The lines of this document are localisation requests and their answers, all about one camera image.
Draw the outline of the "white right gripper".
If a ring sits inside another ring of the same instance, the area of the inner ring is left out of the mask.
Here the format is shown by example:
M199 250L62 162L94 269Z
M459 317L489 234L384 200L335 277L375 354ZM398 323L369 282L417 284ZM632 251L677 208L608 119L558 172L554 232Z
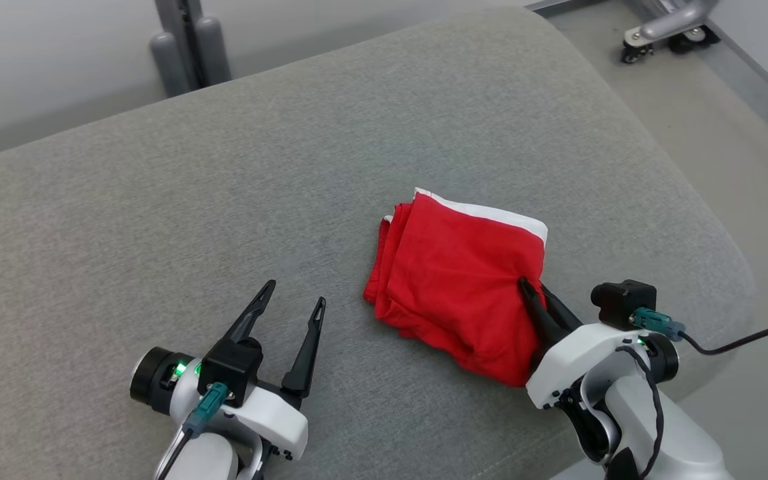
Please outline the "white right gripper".
M607 324L584 325L546 285L536 290L526 277L518 279L518 290L537 338L530 362L534 373L526 385L537 408L555 406L570 391L578 396L577 403L591 409L617 379L641 376L631 356L618 351L622 346L632 347L644 359L656 383L677 376L679 355L664 335L641 329L622 331Z

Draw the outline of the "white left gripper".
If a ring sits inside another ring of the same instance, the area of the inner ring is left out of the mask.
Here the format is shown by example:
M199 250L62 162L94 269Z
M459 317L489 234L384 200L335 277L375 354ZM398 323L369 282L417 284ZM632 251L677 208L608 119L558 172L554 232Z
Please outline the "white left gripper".
M276 285L270 279L262 286L223 339L241 343L250 336ZM300 409L310 395L326 307L326 298L318 298L295 362L281 380L281 395L252 383L238 405L234 404L235 393L228 389L221 406L202 407L209 386L200 384L201 359L153 347L132 370L130 396L170 417L180 432L191 433L191 439L216 433L250 449L256 443L269 443L290 459L299 459L309 439L309 422Z

